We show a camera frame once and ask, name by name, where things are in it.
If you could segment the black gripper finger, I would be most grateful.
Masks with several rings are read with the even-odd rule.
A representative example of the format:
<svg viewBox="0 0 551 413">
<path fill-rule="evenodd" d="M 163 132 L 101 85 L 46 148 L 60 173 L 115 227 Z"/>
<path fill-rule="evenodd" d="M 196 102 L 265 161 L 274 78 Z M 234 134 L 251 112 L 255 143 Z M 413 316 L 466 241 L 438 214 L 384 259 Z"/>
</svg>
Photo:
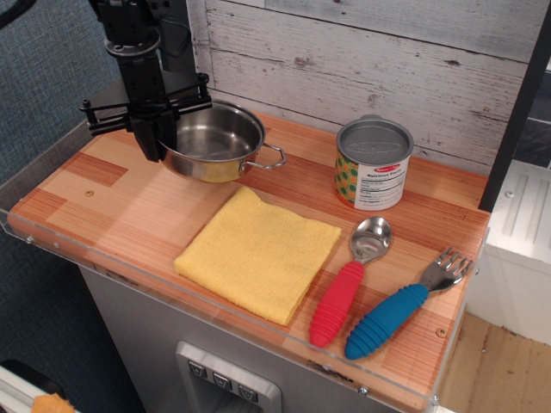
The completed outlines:
<svg viewBox="0 0 551 413">
<path fill-rule="evenodd" d="M 132 118 L 131 127 L 134 137 L 148 161 L 158 162 L 158 145 L 154 125 L 150 120 Z"/>
<path fill-rule="evenodd" d="M 175 150 L 177 142 L 176 119 L 172 112 L 164 112 L 155 120 L 157 148 L 159 153 Z"/>
</svg>

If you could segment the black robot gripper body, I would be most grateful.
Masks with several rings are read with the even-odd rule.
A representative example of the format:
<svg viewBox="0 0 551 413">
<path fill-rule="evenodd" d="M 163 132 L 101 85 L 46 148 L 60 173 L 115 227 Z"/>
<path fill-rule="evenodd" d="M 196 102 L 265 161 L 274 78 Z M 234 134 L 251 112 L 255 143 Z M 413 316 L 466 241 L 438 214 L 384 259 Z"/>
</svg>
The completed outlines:
<svg viewBox="0 0 551 413">
<path fill-rule="evenodd" d="M 155 128 L 164 112 L 172 112 L 177 122 L 183 114 L 212 106 L 207 74 L 163 71 L 154 49 L 109 49 L 108 54 L 115 58 L 120 77 L 80 106 L 94 136 L 132 132 L 132 118 L 150 120 Z"/>
</svg>

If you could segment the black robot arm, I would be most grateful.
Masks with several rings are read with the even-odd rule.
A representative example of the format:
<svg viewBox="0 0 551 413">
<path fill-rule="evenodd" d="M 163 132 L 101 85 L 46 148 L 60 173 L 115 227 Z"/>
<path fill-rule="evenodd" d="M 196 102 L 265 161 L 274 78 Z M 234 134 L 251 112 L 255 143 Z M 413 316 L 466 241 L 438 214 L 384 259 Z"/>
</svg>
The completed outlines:
<svg viewBox="0 0 551 413">
<path fill-rule="evenodd" d="M 84 99 L 92 135 L 125 129 L 136 138 L 145 158 L 158 162 L 176 145 L 176 124 L 183 114 L 209 108 L 209 76 L 166 70 L 160 55 L 177 59 L 191 43 L 189 26 L 176 18 L 169 1 L 93 1 L 102 24 L 107 53 L 120 77 L 105 90 Z"/>
</svg>

